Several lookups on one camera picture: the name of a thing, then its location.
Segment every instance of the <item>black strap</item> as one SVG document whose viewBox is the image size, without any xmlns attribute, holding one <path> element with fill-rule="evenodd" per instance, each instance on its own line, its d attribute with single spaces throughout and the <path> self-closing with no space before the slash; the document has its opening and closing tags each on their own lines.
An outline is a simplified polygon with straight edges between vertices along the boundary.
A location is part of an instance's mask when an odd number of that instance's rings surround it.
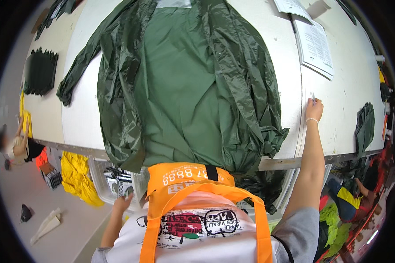
<svg viewBox="0 0 395 263">
<path fill-rule="evenodd" d="M 291 255 L 291 251 L 290 251 L 290 249 L 288 248 L 288 246 L 285 244 L 285 242 L 282 241 L 282 239 L 280 239 L 280 238 L 277 237 L 277 236 L 274 236 L 274 235 L 271 235 L 271 236 L 273 236 L 274 238 L 276 238 L 276 239 L 279 241 L 279 243 L 281 243 L 281 244 L 284 246 L 285 251 L 286 251 L 287 254 L 288 254 L 288 258 L 290 259 L 290 262 L 291 262 L 291 263 L 294 263 L 293 255 Z"/>
<path fill-rule="evenodd" d="M 216 167 L 213 165 L 205 165 L 206 173 L 208 174 L 208 179 L 212 181 L 218 181 L 218 172 Z"/>
</svg>

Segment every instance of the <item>dark green raincoat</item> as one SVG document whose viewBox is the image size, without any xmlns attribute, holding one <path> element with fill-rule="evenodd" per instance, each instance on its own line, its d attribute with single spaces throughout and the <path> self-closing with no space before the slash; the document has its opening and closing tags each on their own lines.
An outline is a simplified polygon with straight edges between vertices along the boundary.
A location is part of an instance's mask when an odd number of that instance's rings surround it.
<svg viewBox="0 0 395 263">
<path fill-rule="evenodd" d="M 70 104 L 102 50 L 97 94 L 113 163 L 135 172 L 160 162 L 257 170 L 288 134 L 262 37 L 223 0 L 156 5 L 122 1 L 78 54 L 57 96 Z"/>
</svg>

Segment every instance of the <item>graphic print shirt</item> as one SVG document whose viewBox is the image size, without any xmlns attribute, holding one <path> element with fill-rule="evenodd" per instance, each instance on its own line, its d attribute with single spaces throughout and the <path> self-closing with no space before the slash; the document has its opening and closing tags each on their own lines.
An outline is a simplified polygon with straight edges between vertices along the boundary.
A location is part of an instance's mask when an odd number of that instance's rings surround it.
<svg viewBox="0 0 395 263">
<path fill-rule="evenodd" d="M 92 263 L 139 262 L 147 226 L 147 209 L 130 217 L 113 248 L 97 248 Z M 319 212 L 302 208 L 275 227 L 273 235 L 290 249 L 295 262 L 313 262 L 317 249 Z M 289 262 L 285 247 L 271 237 L 273 262 Z M 172 262 L 256 262 L 256 225 L 230 200 L 193 192 L 161 218 L 155 258 Z"/>
</svg>

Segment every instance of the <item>black pants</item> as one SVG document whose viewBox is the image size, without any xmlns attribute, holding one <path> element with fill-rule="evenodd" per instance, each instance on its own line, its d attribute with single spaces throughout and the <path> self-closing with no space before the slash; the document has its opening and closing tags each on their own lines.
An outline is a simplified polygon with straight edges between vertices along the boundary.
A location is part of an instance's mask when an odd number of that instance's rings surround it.
<svg viewBox="0 0 395 263">
<path fill-rule="evenodd" d="M 26 158 L 25 161 L 31 162 L 33 158 L 38 157 L 41 154 L 42 149 L 44 147 L 45 147 L 44 145 L 36 143 L 34 139 L 28 138 L 29 152 L 28 152 L 28 158 Z"/>
</svg>

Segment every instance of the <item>orange bag strap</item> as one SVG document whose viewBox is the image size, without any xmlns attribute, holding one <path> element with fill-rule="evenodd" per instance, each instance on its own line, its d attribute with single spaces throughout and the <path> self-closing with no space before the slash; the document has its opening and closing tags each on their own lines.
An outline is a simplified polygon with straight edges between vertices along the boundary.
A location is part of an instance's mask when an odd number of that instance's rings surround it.
<svg viewBox="0 0 395 263">
<path fill-rule="evenodd" d="M 241 201 L 246 197 L 250 197 L 254 203 L 255 209 L 257 261 L 258 263 L 272 262 L 272 245 L 268 218 L 266 217 L 265 205 L 262 199 L 244 189 L 218 183 L 212 180 L 195 182 L 184 187 L 175 194 L 169 193 L 170 187 L 173 187 L 173 185 L 160 188 L 151 193 L 149 197 L 148 224 L 142 244 L 140 263 L 155 262 L 155 251 L 160 231 L 161 217 L 194 191 L 211 192 L 221 195 L 233 202 Z"/>
</svg>

